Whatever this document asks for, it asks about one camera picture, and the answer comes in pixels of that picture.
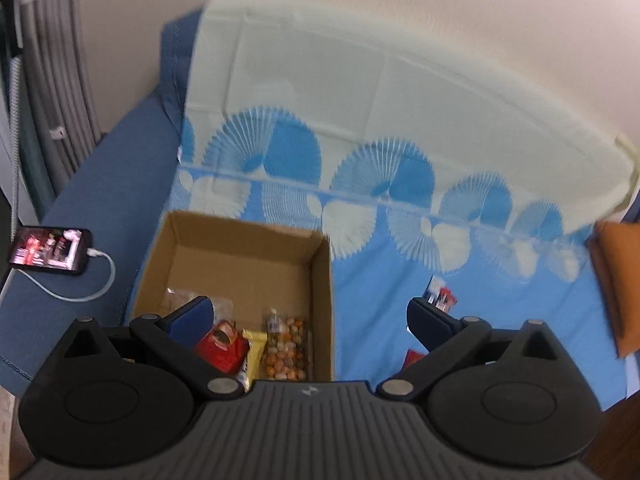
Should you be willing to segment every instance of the yellow snack wrapper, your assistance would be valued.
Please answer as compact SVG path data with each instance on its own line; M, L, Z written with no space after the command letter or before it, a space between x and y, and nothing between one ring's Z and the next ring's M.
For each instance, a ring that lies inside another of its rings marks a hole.
M244 358L244 363L242 363L238 380L244 386L244 390L248 392L260 371L260 359L262 358L264 347L267 345L267 334L266 332L244 329L242 330L242 337L249 342L249 351Z

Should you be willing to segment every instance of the wall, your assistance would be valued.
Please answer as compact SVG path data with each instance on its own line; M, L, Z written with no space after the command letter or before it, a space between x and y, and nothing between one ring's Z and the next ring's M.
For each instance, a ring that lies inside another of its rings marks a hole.
M206 0L81 0L107 131L157 80L162 24ZM640 0L325 0L426 28L554 88L640 144Z

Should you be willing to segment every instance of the blue sofa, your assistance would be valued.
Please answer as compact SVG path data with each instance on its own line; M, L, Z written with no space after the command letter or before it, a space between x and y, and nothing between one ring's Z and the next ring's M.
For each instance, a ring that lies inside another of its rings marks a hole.
M136 276L174 178L200 15L200 10L192 12L164 28L156 90L104 137L42 220L43 225L91 230L94 247L116 263L113 286L88 303L56 300L18 273L5 286L0 385L18 397L76 317L93 316L103 326L126 320ZM43 285L66 296L89 295L108 277L104 258L91 258L81 276L38 275Z

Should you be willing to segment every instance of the ribbed black surface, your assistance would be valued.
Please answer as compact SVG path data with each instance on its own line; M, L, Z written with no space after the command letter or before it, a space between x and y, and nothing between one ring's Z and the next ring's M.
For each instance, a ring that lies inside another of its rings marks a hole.
M78 470L41 460L22 478L597 480L577 462L537 472L473 462L441 443L413 405L379 399L364 383L284 382L210 403L176 446L146 462Z

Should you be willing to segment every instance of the bag of nuts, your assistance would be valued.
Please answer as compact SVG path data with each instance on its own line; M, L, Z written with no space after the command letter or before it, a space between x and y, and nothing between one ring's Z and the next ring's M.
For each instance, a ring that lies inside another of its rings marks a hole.
M267 318L266 377L268 380L308 379L306 322L280 316L275 310Z

